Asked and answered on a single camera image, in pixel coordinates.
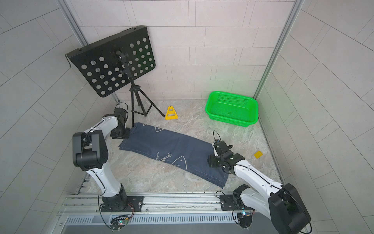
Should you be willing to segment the blue patterned pillowcase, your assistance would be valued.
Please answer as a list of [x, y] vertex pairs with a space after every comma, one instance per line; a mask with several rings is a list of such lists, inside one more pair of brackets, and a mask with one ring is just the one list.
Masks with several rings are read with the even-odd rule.
[[220, 188], [228, 180], [227, 173], [208, 164], [212, 144], [188, 135], [137, 122], [119, 149], [176, 166]]

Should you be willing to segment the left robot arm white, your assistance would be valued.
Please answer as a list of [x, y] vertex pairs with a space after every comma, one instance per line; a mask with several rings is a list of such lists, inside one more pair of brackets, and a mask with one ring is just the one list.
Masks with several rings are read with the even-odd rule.
[[102, 212], [120, 212], [128, 207], [123, 185], [114, 177], [109, 166], [109, 151], [106, 137], [125, 139], [130, 135], [126, 127], [128, 111], [115, 108], [112, 114], [102, 117], [93, 127], [72, 137], [73, 164], [88, 173], [100, 188]]

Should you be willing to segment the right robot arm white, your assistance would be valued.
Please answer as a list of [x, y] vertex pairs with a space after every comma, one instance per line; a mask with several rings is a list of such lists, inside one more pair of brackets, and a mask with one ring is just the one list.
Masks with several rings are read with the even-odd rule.
[[269, 218], [280, 234], [298, 234], [311, 226], [311, 216], [297, 189], [290, 183], [278, 183], [252, 166], [242, 155], [231, 151], [222, 140], [212, 144], [210, 167], [221, 168], [246, 183], [233, 192], [236, 209], [252, 208]]

